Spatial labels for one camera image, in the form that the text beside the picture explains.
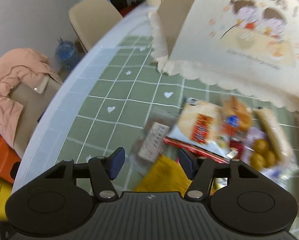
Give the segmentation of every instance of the pink jacket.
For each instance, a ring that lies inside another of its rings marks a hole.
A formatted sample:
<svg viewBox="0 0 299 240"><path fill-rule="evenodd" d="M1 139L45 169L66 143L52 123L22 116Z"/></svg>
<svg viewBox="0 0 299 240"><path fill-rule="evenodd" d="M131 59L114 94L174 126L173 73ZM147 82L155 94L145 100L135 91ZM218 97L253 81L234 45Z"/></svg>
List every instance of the pink jacket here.
<svg viewBox="0 0 299 240"><path fill-rule="evenodd" d="M48 58L34 49L13 49L0 58L0 135L12 148L23 105L11 100L9 93L20 83L38 87L46 74L61 83L48 64Z"/></svg>

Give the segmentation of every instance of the water bottle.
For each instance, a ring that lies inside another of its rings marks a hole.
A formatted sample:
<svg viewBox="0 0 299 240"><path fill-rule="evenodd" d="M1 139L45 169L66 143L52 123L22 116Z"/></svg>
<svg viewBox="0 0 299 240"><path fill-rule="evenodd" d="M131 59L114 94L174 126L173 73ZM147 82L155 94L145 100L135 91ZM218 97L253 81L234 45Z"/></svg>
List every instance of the water bottle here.
<svg viewBox="0 0 299 240"><path fill-rule="evenodd" d="M55 54L62 66L71 71L80 61L76 47L73 42L63 41L62 38L59 38L58 42Z"/></svg>

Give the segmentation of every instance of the chair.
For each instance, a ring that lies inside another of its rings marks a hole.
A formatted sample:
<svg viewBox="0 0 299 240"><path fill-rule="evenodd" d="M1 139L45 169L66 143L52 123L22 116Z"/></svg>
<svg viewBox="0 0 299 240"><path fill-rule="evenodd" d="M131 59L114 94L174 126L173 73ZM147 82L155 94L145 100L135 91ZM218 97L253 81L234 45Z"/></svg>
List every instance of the chair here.
<svg viewBox="0 0 299 240"><path fill-rule="evenodd" d="M35 92L23 83L11 91L10 98L23 105L14 139L14 150L20 158L23 158L39 119L60 87L61 84L49 78L42 94Z"/></svg>
<svg viewBox="0 0 299 240"><path fill-rule="evenodd" d="M85 52L123 17L107 0L84 0L69 10L70 22Z"/></svg>

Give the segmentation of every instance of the orange box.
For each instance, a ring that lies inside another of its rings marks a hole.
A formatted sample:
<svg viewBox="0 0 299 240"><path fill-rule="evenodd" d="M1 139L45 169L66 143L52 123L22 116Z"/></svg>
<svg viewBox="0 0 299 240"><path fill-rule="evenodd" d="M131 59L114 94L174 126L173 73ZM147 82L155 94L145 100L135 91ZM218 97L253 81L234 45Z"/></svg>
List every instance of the orange box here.
<svg viewBox="0 0 299 240"><path fill-rule="evenodd" d="M0 136L0 177L14 183L20 163L20 157Z"/></svg>

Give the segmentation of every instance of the plastic wrapper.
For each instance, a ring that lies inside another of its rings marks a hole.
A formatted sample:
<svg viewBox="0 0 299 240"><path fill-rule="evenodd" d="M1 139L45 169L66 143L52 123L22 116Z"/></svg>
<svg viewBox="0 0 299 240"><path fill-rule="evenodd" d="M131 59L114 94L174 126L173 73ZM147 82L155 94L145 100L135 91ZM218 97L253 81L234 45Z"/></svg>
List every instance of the plastic wrapper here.
<svg viewBox="0 0 299 240"><path fill-rule="evenodd" d="M288 167L294 156L293 150L282 127L278 124L273 111L267 108L261 108L254 109L254 112L261 122L262 129L268 136L273 151L279 158L279 164Z"/></svg>
<svg viewBox="0 0 299 240"><path fill-rule="evenodd" d="M182 167L166 156L159 156L147 175L134 189L136 192L173 192L184 197L192 181L187 179Z"/></svg>
<svg viewBox="0 0 299 240"><path fill-rule="evenodd" d="M229 149L221 149L216 143L220 125L219 106L196 98L186 98L181 115L167 137L181 142L180 147L189 151L192 151L192 147L201 148L226 159Z"/></svg>
<svg viewBox="0 0 299 240"><path fill-rule="evenodd" d="M156 107L153 108L150 112L146 125L139 137L137 138L137 140L135 141L135 143L133 144L129 155L129 159L131 163L133 163L135 170L137 170L143 176L145 176L148 173L156 159L152 158L151 160L149 160L148 158L140 156L142 147L144 147L144 143L146 143L145 140L149 137L149 133L154 123L162 124L171 128L177 122L178 116L178 114L171 114ZM155 156L158 157L160 154L164 152L166 146L166 143L163 142L163 137L161 137L161 141L157 142L157 147L155 147L155 153L153 154L155 154Z"/></svg>
<svg viewBox="0 0 299 240"><path fill-rule="evenodd" d="M251 127L247 133L245 141L245 150L242 154L241 160L247 164L250 164L250 157L253 154L251 150L253 142L257 139L267 139L265 132L259 130L256 127ZM260 173L274 181L276 184L283 188L286 188L286 182L290 179L294 173L299 171L299 166L296 162L295 154L292 152L289 163L278 163L278 165L262 169Z"/></svg>
<svg viewBox="0 0 299 240"><path fill-rule="evenodd" d="M224 121L235 128L235 132L247 132L252 125L251 110L236 96L222 96Z"/></svg>

